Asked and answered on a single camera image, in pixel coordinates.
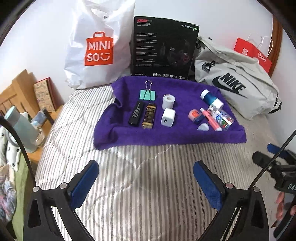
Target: black usb drive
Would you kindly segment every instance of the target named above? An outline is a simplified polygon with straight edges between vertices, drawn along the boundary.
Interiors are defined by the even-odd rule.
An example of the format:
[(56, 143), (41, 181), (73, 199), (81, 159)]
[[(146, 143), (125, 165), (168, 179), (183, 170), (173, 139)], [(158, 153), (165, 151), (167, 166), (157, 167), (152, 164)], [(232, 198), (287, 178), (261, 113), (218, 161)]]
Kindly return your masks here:
[(144, 108), (144, 102), (143, 101), (137, 101), (132, 115), (130, 116), (128, 123), (132, 126), (137, 126), (139, 124), (142, 112), (143, 112), (143, 108)]

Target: nike swoosh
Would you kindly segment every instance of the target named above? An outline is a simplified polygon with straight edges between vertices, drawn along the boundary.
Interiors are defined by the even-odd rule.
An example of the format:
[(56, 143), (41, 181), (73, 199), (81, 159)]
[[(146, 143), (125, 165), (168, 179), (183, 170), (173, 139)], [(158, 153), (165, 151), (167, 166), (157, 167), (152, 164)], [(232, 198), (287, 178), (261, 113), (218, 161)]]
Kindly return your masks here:
[(219, 78), (220, 78), (220, 77), (221, 77), (221, 76), (218, 76), (218, 77), (216, 77), (215, 79), (213, 79), (213, 85), (214, 85), (214, 86), (216, 86), (217, 88), (220, 88), (220, 89), (223, 89), (223, 90), (227, 90), (227, 91), (229, 91), (229, 92), (232, 92), (232, 93), (234, 93), (234, 94), (237, 94), (237, 95), (240, 95), (240, 96), (246, 98), (246, 96), (243, 96), (242, 94), (235, 92), (233, 89), (231, 89), (231, 88), (227, 88), (226, 86), (221, 85), (221, 84), (219, 83)]

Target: human hand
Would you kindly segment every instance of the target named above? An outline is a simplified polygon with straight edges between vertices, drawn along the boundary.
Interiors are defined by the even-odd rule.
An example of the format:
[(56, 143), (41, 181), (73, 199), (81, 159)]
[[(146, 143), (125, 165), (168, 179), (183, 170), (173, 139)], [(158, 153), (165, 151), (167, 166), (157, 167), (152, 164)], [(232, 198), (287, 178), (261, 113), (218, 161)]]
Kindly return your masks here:
[[(284, 213), (284, 197), (285, 193), (280, 192), (279, 196), (276, 199), (276, 203), (278, 204), (277, 213), (276, 213), (276, 219), (282, 220), (283, 219), (283, 213)], [(296, 213), (296, 205), (291, 208), (290, 214), (293, 216)]]

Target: bed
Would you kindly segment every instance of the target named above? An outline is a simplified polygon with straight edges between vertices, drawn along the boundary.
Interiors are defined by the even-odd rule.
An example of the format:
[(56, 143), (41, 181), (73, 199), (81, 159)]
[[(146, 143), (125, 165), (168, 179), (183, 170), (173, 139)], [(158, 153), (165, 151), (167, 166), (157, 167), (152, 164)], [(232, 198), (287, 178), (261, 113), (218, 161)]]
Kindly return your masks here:
[[(43, 148), (36, 181), (43, 190), (69, 182), (90, 160), (100, 173), (76, 212), (95, 240), (197, 240), (213, 219), (192, 168), (203, 160), (224, 182), (247, 188), (260, 168), (252, 154), (276, 143), (264, 115), (245, 120), (244, 144), (121, 146), (96, 150), (94, 127), (115, 97), (111, 86), (75, 90), (55, 121)], [(275, 221), (274, 181), (265, 173), (257, 183), (270, 226)], [(54, 216), (71, 240), (57, 209)]]

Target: tape roll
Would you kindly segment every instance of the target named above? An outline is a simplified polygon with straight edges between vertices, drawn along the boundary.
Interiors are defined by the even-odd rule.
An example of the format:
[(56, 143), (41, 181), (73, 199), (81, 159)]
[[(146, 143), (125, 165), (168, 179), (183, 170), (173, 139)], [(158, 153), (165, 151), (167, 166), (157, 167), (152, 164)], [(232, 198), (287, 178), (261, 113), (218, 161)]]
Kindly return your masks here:
[(165, 110), (166, 108), (172, 109), (174, 106), (175, 97), (173, 95), (164, 95), (163, 96), (163, 105), (162, 108)]

